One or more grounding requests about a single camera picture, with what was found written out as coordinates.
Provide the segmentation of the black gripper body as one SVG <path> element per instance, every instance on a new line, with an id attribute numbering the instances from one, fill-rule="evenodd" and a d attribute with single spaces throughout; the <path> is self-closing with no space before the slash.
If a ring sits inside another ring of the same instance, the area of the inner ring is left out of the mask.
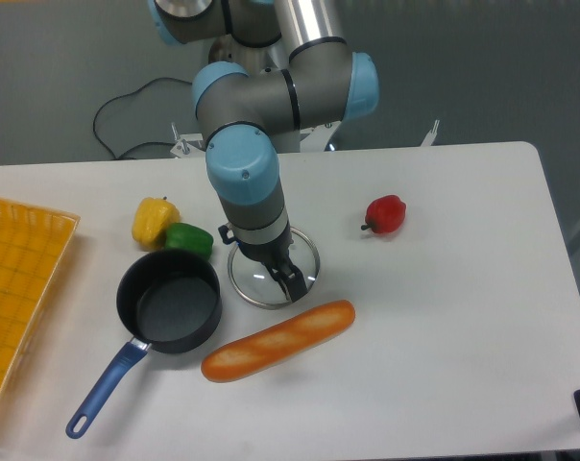
<path id="1" fill-rule="evenodd" d="M 288 225 L 273 240 L 257 244 L 240 239 L 230 224 L 219 227 L 218 232 L 224 244 L 236 244 L 247 259 L 258 262 L 275 273 L 283 273 L 286 276 L 294 273 L 294 264 L 289 255 L 292 237 Z"/>

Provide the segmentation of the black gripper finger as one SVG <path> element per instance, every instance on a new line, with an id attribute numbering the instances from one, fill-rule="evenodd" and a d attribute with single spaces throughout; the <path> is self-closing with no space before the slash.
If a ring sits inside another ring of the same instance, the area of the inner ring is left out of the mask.
<path id="1" fill-rule="evenodd" d="M 307 287 L 304 279 L 304 275 L 301 269 L 289 263 L 283 269 L 285 286 L 289 298 L 292 302 L 296 302 L 307 294 Z"/>
<path id="2" fill-rule="evenodd" d="M 284 278 L 283 278 L 284 274 L 281 273 L 280 271 L 276 270 L 271 265 L 266 265 L 266 269 L 267 269 L 267 272 L 270 275 L 270 277 L 279 286 L 281 292 L 283 294 L 285 294 L 286 293 L 286 285 L 285 285 L 285 281 L 284 281 Z"/>

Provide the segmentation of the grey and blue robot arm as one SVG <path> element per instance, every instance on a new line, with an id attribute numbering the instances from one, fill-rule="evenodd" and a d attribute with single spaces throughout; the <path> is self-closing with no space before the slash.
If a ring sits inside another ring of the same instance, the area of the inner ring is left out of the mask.
<path id="1" fill-rule="evenodd" d="M 235 291 L 264 308 L 298 301 L 318 276 L 320 259 L 312 243 L 305 256 L 292 255 L 298 231 L 288 218 L 276 139 L 372 113 L 379 99 L 375 64 L 350 49 L 330 1 L 152 1 L 149 10 L 169 44 L 227 37 L 251 51 L 278 50 L 259 66 L 228 51 L 197 73 L 192 101 L 207 175 L 227 218 L 220 235 L 272 283 L 265 288 L 230 264 Z"/>

